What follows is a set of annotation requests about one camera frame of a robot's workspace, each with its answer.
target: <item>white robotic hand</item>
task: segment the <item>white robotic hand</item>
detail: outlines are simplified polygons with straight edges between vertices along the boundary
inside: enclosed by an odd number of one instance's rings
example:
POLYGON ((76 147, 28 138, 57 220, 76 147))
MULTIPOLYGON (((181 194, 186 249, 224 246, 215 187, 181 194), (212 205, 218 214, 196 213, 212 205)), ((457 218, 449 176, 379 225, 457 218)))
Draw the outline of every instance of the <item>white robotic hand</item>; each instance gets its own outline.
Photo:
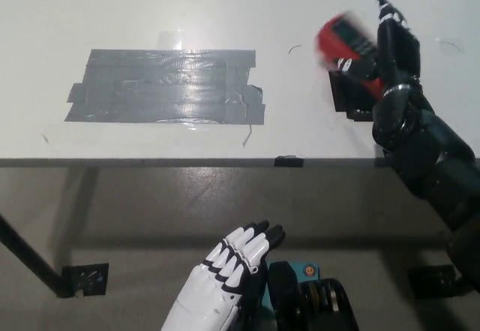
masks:
POLYGON ((241 308, 252 275, 285 238, 269 222, 240 227, 195 266, 170 309, 162 331, 227 331, 241 308))

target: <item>gray floor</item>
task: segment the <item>gray floor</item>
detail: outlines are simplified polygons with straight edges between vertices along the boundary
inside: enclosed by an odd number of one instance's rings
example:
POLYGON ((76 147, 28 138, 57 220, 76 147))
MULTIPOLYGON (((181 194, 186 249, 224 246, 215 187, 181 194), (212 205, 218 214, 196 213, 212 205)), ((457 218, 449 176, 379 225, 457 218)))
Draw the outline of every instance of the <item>gray floor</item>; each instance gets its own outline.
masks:
POLYGON ((106 296, 56 299, 0 247, 0 329, 159 330, 191 268, 263 218, 339 278, 362 330, 479 329, 480 296, 416 302, 404 270, 447 263, 445 228, 387 169, 3 169, 1 212, 52 264, 110 264, 106 296))

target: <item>metal bracket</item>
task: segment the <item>metal bracket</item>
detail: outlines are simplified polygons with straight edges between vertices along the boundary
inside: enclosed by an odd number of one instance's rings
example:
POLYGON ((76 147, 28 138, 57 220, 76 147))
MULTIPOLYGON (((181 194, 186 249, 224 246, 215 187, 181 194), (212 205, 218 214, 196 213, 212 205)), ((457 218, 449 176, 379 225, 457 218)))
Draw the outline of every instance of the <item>metal bracket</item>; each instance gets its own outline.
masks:
POLYGON ((104 295, 107 291, 108 263, 65 266, 61 269, 61 276, 71 284, 73 294, 81 290, 83 296, 104 295))
POLYGON ((345 112, 348 119, 356 122, 372 122, 372 109, 377 101, 370 92, 339 72, 330 71, 328 75, 335 111, 345 112))
POLYGON ((463 278, 457 278, 453 265, 416 267, 407 274, 416 299, 444 299, 474 290, 463 278))

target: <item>table surface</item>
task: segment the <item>table surface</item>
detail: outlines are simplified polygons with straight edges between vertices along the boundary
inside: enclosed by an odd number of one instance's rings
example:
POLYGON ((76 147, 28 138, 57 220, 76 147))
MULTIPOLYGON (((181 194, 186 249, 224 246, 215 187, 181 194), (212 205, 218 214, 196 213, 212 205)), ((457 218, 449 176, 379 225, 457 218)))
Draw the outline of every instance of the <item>table surface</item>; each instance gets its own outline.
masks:
MULTIPOLYGON (((422 82, 436 112, 480 153, 480 0, 391 0, 421 41, 422 82)), ((333 106, 315 37, 342 11, 375 34, 376 0, 1 0, 0 164, 273 164, 278 156, 372 160, 370 123, 333 106), (249 84, 265 124, 64 122, 92 49, 256 50, 249 84)))

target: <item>robotic hand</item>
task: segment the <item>robotic hand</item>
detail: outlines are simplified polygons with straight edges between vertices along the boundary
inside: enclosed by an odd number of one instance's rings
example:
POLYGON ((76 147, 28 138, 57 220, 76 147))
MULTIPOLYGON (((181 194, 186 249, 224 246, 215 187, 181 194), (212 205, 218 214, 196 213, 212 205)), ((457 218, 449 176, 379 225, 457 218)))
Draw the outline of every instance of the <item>robotic hand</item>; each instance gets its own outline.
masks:
POLYGON ((378 1, 377 55, 340 59, 338 69, 354 80, 382 80, 382 97, 373 108, 373 138, 406 187, 428 201, 447 224, 448 255, 463 278, 480 291, 476 157, 424 96, 420 44, 403 14, 387 0, 378 1))
POLYGON ((265 266, 265 257, 284 238, 283 228, 278 225, 269 229, 268 221, 234 230, 193 268, 162 331, 228 330, 243 309, 242 299, 265 266))

